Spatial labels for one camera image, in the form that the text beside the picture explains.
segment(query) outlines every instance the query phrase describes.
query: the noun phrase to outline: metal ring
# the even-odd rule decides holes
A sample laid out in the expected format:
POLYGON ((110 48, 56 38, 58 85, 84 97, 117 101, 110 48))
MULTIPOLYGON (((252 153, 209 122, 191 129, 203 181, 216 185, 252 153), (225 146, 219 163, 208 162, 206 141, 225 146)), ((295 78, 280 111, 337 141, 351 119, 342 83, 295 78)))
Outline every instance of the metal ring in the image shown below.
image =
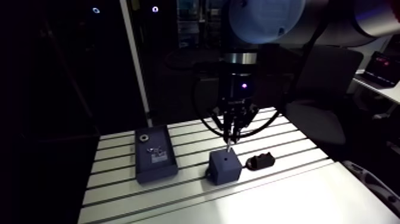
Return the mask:
POLYGON ((139 137, 139 140, 140 140, 141 142, 146 142, 146 141, 149 140, 149 136, 148 136, 148 135, 141 135, 141 136, 139 137))

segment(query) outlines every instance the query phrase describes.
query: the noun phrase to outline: aluminum profile table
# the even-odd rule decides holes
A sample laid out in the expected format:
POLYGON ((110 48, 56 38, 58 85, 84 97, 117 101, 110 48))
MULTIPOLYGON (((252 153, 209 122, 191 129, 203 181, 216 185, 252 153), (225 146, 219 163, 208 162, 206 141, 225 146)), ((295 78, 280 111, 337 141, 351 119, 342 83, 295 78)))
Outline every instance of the aluminum profile table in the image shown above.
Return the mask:
MULTIPOLYGON (((262 109, 243 131, 274 113, 262 109)), ((237 182, 220 186, 204 174, 210 151, 226 146, 222 138, 199 120, 168 125, 168 131, 179 172, 144 185, 135 180, 135 132, 101 137, 79 223, 400 223, 283 116, 233 146, 242 164, 271 152, 275 165, 243 169, 237 182)))

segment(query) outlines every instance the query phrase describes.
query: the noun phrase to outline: chair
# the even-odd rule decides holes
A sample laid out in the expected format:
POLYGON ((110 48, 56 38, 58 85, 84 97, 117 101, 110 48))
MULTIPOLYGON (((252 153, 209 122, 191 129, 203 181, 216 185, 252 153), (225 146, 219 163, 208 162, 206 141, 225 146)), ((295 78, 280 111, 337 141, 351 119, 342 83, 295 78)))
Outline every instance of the chair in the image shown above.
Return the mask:
POLYGON ((342 159, 346 137, 336 111, 363 59, 360 52, 315 46, 285 116, 332 158, 342 159))

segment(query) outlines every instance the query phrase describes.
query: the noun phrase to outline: black cable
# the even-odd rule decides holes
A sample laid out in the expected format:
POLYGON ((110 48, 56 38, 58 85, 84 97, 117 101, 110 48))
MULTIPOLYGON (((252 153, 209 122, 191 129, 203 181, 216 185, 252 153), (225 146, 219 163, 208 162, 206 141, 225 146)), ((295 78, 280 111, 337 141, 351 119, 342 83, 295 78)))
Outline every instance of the black cable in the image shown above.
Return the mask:
MULTIPOLYGON (((205 122, 205 120, 200 115, 200 112, 199 112, 199 110, 197 108, 196 97, 195 97, 196 89, 197 89, 197 85, 198 85, 199 81, 200 81, 199 79, 196 79, 193 82, 192 92, 191 92, 191 95, 190 95, 191 99, 192 99, 193 109, 195 110, 196 115, 200 118, 200 121, 201 121, 201 123, 203 123, 203 125, 205 125, 214 134, 216 134, 216 135, 218 135, 220 137, 224 137, 223 133, 217 132, 215 129, 213 129, 210 125, 208 125, 207 122, 205 122)), ((259 128, 255 129, 255 130, 253 130, 252 132, 246 133, 244 135, 230 135, 230 136, 227 136, 227 138, 228 137, 229 138, 246 138, 246 137, 249 137, 249 136, 257 134, 258 132, 260 132, 260 131, 264 130, 266 127, 268 127, 272 122, 274 122, 274 120, 279 116, 279 111, 280 110, 277 109, 275 114, 265 124, 263 124, 262 126, 260 126, 259 128)))
MULTIPOLYGON (((321 21, 320 24, 317 26, 317 28, 316 28, 314 34, 312 35, 311 39, 310 39, 310 40, 305 44, 305 46, 304 46, 304 54, 303 54, 303 56, 302 56, 302 60, 301 60, 301 63, 300 63, 301 66, 299 66, 299 69, 296 71, 295 77, 293 78, 293 81, 292 81, 291 84, 290 84, 289 92, 288 92, 289 96, 290 96, 291 94, 293 94, 293 92, 294 92, 294 90, 295 90, 295 87, 296 87, 296 85, 297 85, 297 83, 298 83, 298 81, 299 81, 301 72, 302 72, 302 70, 303 70, 303 68, 304 68, 304 66, 305 66, 305 63, 307 62, 307 59, 308 59, 308 56, 309 56, 310 53, 311 53, 311 50, 313 49, 313 47, 314 47, 314 45, 315 45, 315 42, 316 42, 317 39, 322 35, 322 33, 326 30, 326 28, 327 28, 327 26, 328 26, 328 24, 329 24, 330 17, 332 16, 331 13, 333 12, 333 10, 332 10, 332 8, 333 8, 333 7, 332 7, 332 4, 333 4, 333 3, 332 3, 332 2, 334 2, 334 1, 330 1, 330 2, 328 3, 328 6, 326 7, 326 13, 324 14, 324 17, 323 17, 322 21, 321 21)), ((275 121, 275 119, 279 116, 279 114, 280 114, 282 108, 283 108, 283 107, 285 106, 285 104, 286 104, 286 98, 284 97, 284 98, 282 99, 282 104, 279 105, 279 106, 276 108, 276 112, 274 113, 274 115, 273 115, 266 123, 264 123, 264 124, 263 124, 262 126, 260 126, 259 128, 253 130, 252 132, 246 133, 246 134, 244 134, 244 135, 230 135, 230 136, 224 136, 223 133, 217 132, 217 131, 214 130, 212 127, 210 127, 210 126, 208 125, 208 123, 205 122, 204 119, 200 116, 200 112, 198 111, 197 104, 196 104, 196 98, 195 98, 195 93, 196 93, 196 88, 197 88, 198 83, 199 83, 199 79, 196 79, 196 80, 194 81, 194 83, 193 83, 193 86, 192 86, 191 99, 192 99, 193 109, 195 110, 196 115, 200 118, 200 121, 203 123, 203 125, 205 125, 205 126, 206 126, 210 131, 212 131, 214 134, 216 134, 216 135, 218 135, 218 136, 220 136, 220 137, 225 137, 226 139, 229 139, 229 138, 246 138, 246 137, 255 135, 255 134, 257 134, 258 132, 264 130, 266 127, 268 127, 271 123, 273 123, 273 122, 275 121)))

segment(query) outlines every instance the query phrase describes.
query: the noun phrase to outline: white table surface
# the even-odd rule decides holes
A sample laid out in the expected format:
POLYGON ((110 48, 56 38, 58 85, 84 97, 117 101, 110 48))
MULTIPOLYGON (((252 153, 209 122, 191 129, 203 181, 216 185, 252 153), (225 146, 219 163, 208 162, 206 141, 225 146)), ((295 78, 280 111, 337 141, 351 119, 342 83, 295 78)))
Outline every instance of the white table surface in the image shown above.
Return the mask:
MULTIPOLYGON (((274 113, 262 109, 244 131, 274 113)), ((219 186, 204 174, 210 151, 225 147, 224 141, 199 120, 168 125, 168 131, 179 172, 144 185, 135 180, 135 133, 101 137, 79 223, 400 223, 285 117, 233 146, 242 164, 271 152, 275 165, 243 169, 237 182, 219 186)))
MULTIPOLYGON (((364 73, 364 70, 358 70, 356 75, 364 73)), ((374 85, 371 82, 365 81, 365 80, 360 80, 357 78, 353 79, 354 82, 357 82, 358 84, 376 92, 377 94, 380 94, 387 99, 393 101, 396 104, 400 104, 400 82, 397 83, 397 85, 393 88, 378 88, 376 85, 374 85)))

